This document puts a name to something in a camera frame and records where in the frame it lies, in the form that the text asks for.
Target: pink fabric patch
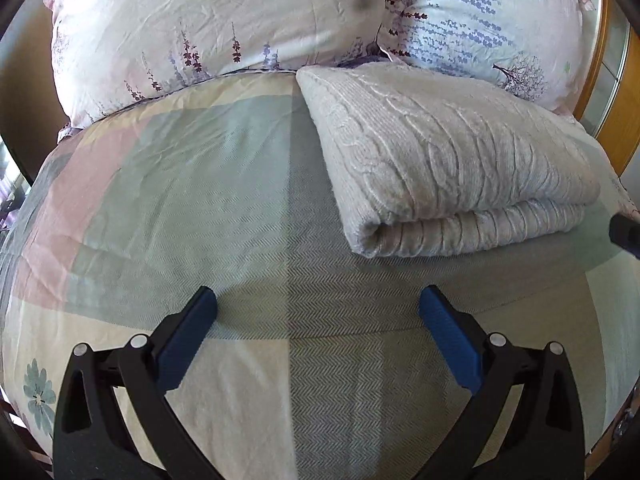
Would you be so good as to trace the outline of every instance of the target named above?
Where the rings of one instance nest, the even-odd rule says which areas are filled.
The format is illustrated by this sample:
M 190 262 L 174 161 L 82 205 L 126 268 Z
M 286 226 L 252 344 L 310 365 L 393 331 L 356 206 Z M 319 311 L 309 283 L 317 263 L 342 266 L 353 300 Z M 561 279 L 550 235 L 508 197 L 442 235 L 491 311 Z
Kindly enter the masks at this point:
M 58 158 L 59 156 L 66 155 L 67 153 L 73 153 L 76 150 L 76 147 L 80 143 L 81 139 L 82 139 L 82 132 L 76 135 L 75 137 L 70 138 L 67 142 L 57 145 L 55 149 L 51 153 L 49 153 L 49 155 L 47 155 L 47 158 L 42 163 L 42 167 L 44 168 L 46 164 L 54 158 Z
M 97 212 L 113 175 L 140 136 L 148 120 L 110 131 L 78 147 L 51 184 L 18 262 L 14 297 L 59 310 L 84 232 Z M 83 134 L 60 144 L 66 151 Z

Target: folded blanket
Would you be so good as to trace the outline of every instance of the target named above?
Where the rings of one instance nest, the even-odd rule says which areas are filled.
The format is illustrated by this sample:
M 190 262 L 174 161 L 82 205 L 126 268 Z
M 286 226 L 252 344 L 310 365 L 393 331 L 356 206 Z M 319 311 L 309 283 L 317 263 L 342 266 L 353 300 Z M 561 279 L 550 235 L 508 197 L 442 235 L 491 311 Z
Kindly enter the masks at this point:
M 450 256 L 568 231 L 600 193 L 566 133 L 581 126 L 489 83 L 392 63 L 296 78 L 355 253 Z

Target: tree print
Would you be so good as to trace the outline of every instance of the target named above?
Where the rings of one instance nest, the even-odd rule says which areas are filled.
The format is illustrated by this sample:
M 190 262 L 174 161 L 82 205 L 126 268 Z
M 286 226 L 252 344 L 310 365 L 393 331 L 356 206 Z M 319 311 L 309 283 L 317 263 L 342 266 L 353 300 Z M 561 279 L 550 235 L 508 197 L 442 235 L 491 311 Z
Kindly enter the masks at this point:
M 262 62 L 262 68 L 269 68 L 270 67 L 269 56 L 271 55 L 271 45 L 268 42 L 264 44 L 262 48 L 262 54 L 264 56 L 264 60 Z
M 234 27 L 234 22 L 231 22 L 231 30 L 233 31 L 233 34 L 234 34 L 234 43 L 233 43 L 234 53 L 232 54 L 234 57 L 234 63 L 240 63 L 240 58 L 242 57 L 242 53 L 240 52 L 240 42 L 236 39 L 236 28 Z
M 501 88 L 526 101 L 535 101 L 545 91 L 545 74 L 536 56 L 519 52 L 509 67 L 494 64 L 493 68 L 504 74 Z
M 56 30 L 56 40 L 51 47 L 51 64 L 55 74 L 60 74 L 65 70 L 65 55 L 66 50 L 69 48 L 69 43 L 69 37 L 66 34 L 62 34 L 60 30 Z
M 625 186 L 622 184 L 622 180 L 620 177 L 612 177 L 611 181 L 614 186 L 618 190 L 619 198 L 618 198 L 618 212 L 622 213 L 629 218 L 640 221 L 640 211 L 636 207 L 636 204 L 631 200 L 629 196 L 629 192 Z

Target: silver screw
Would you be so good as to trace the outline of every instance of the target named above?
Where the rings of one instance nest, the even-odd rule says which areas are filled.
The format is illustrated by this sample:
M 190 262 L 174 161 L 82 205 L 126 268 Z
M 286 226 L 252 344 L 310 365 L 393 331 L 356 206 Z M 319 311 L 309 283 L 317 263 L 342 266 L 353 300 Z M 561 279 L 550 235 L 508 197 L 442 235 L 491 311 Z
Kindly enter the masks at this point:
M 80 356 L 86 354 L 87 350 L 88 350 L 88 346 L 85 343 L 80 343 L 79 345 L 76 345 L 74 347 L 74 355 L 76 357 L 80 357 Z
M 507 344 L 507 338 L 500 333 L 493 333 L 489 336 L 489 342 L 494 346 L 505 346 Z
M 562 352 L 564 352 L 564 348 L 562 348 L 562 345 L 560 343 L 556 343 L 555 341 L 553 341 L 549 345 L 549 350 L 551 350 L 552 354 L 556 355 L 562 355 Z
M 146 345 L 147 341 L 148 341 L 148 337 L 146 335 L 137 334 L 131 338 L 131 341 L 129 341 L 129 344 L 133 346 L 133 348 L 142 348 L 144 345 Z

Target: bed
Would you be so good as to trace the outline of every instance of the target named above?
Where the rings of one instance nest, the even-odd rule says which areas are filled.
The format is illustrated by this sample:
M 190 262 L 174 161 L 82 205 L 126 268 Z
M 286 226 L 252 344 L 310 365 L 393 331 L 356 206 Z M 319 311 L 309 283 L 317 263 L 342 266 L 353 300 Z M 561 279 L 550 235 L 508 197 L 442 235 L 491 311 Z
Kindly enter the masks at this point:
M 410 478 L 468 400 L 416 314 L 435 283 L 488 332 L 562 342 L 591 449 L 638 378 L 640 267 L 607 236 L 634 206 L 577 131 L 601 191 L 569 233 L 368 260 L 344 240 L 295 74 L 234 73 L 109 114 L 47 156 L 2 247 L 2 386 L 50 454 L 73 346 L 150 333 L 207 285 L 218 322 L 168 400 L 226 478 Z

